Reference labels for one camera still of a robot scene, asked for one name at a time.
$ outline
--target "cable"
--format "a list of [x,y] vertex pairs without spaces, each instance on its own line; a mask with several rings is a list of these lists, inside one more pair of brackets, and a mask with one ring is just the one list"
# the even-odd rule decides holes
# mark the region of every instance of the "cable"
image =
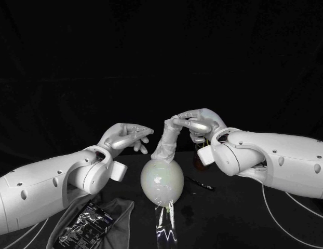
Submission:
[[22,249],[25,249],[25,248],[28,247],[28,245],[31,244],[32,240],[35,239],[35,237],[37,237],[37,235],[38,235],[38,233],[40,233],[40,231],[41,231],[41,229],[43,229],[45,223],[47,223],[47,220],[48,220],[48,218],[45,219],[44,224],[43,224],[43,226],[40,227],[40,230],[37,231],[37,234],[35,234],[34,238],[31,239],[31,241],[28,242],[28,244],[25,245],[25,247],[24,247]]
[[313,210],[310,210],[291,196],[289,194],[285,192],[285,194],[288,195],[288,197],[294,200],[294,202],[307,210],[310,211],[314,215],[317,215],[320,218],[323,218],[323,216],[320,214],[317,214]]
[[34,227],[37,226],[37,224],[28,229],[28,231],[22,234],[22,236],[8,246],[5,246],[2,249],[9,248],[22,239],[22,237],[30,233],[30,231],[34,229]]
[[[266,202],[266,198],[265,198],[265,192],[264,192],[264,184],[262,184],[262,196],[264,196],[264,201],[265,201],[265,205],[266,205],[266,209],[268,209],[268,213],[271,215],[271,218],[272,220],[275,221],[275,218],[274,218],[274,215],[271,214],[271,211],[269,211],[269,208],[268,208],[268,202]],[[302,243],[304,245],[313,247],[313,248],[318,248],[318,249],[323,249],[321,246],[315,246],[315,245],[311,245],[311,244],[307,244],[304,241],[301,241],[298,238],[295,238],[282,228],[282,226],[278,224],[278,222],[275,221],[278,227],[281,228],[281,230],[285,232],[285,234],[294,239],[297,240],[300,243]]]

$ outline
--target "white balloon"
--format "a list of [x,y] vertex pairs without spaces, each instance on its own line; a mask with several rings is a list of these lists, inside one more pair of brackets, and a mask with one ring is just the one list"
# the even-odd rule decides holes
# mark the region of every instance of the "white balloon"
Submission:
[[141,188],[145,196],[155,205],[168,207],[170,200],[177,201],[183,187],[184,176],[177,162],[167,163],[151,159],[141,171]]

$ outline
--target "robotic hand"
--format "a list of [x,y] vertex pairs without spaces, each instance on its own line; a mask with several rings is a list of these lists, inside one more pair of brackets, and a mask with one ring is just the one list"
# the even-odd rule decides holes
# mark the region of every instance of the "robotic hand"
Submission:
[[187,111],[178,117],[188,118],[173,119],[173,123],[190,129],[191,141],[203,142],[200,135],[210,140],[197,151],[203,165],[214,162],[227,176],[249,177],[284,192],[323,199],[321,141],[227,128],[207,109]]
[[31,163],[0,178],[0,235],[19,230],[61,211],[74,199],[96,194],[108,179],[121,181],[126,166],[112,161],[122,149],[145,154],[141,145],[152,130],[135,124],[115,124],[97,145]]

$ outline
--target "gray cloth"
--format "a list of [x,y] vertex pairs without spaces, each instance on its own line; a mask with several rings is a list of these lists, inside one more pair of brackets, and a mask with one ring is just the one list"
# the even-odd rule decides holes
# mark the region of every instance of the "gray cloth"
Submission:
[[99,195],[86,195],[76,199],[69,205],[66,212],[63,213],[54,230],[48,237],[45,249],[53,249],[53,244],[57,237],[63,233],[63,229],[73,220],[79,211],[82,210],[86,202],[92,199],[92,202],[100,207],[100,209],[109,214],[113,219],[112,227],[103,237],[99,244],[99,249],[128,249],[129,248],[129,215],[134,209],[134,201],[115,198],[109,203],[102,204]]

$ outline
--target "black tabletop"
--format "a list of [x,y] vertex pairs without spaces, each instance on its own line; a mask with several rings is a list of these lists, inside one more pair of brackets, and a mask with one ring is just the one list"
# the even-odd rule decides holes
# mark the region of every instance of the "black tabletop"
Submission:
[[[119,156],[115,160],[128,166],[128,170],[122,182],[108,181],[100,191],[102,200],[109,202],[119,197],[134,201],[129,249],[157,249],[154,204],[139,186],[139,173],[149,155]],[[261,184],[255,180],[229,177],[216,164],[206,171],[199,171],[193,167],[193,152],[175,153],[174,160],[184,176],[214,187],[214,191],[209,191],[184,181],[183,193],[174,204],[177,248],[310,248],[291,239],[276,226],[264,203]],[[284,229],[304,242],[323,246],[323,219],[305,211],[284,192],[265,187],[265,196],[272,215]],[[297,197],[297,200],[320,213],[308,198]],[[45,248],[61,214],[63,211],[48,218],[28,248]],[[24,248],[41,224],[11,249]],[[27,230],[0,236],[0,248]]]

